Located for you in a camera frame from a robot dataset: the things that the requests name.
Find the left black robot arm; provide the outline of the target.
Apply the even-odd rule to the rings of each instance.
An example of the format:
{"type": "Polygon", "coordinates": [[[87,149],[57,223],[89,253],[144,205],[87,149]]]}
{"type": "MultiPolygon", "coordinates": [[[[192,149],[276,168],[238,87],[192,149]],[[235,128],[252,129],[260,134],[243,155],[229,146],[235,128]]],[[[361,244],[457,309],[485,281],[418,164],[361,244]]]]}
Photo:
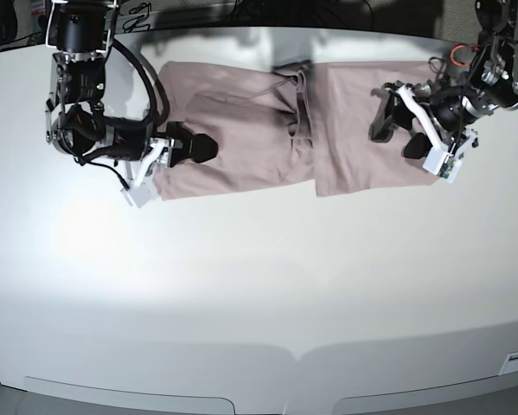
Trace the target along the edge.
{"type": "Polygon", "coordinates": [[[472,58],[459,61],[450,52],[448,67],[435,80],[383,85],[388,99],[371,126],[371,141],[387,143],[397,129],[411,131],[420,120],[411,107],[418,105],[427,120],[404,156],[423,158],[437,142],[456,156],[468,140],[468,126],[498,109],[518,109],[518,1],[478,1],[476,17],[481,31],[472,58]]]}

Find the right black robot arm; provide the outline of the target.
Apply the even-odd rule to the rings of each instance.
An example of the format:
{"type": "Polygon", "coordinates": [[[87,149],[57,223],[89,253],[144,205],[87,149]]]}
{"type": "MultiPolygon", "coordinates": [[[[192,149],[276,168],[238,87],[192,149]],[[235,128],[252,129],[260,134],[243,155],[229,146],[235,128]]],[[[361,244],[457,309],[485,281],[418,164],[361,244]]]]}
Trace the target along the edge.
{"type": "Polygon", "coordinates": [[[152,84],[140,60],[115,38],[120,6],[116,1],[53,1],[45,43],[54,49],[52,80],[46,101],[46,140],[80,165],[106,157],[113,161],[173,167],[184,160],[205,163],[219,145],[167,121],[165,95],[152,84]],[[111,51],[136,70],[149,98],[141,119],[105,114],[106,63],[111,51]]]}

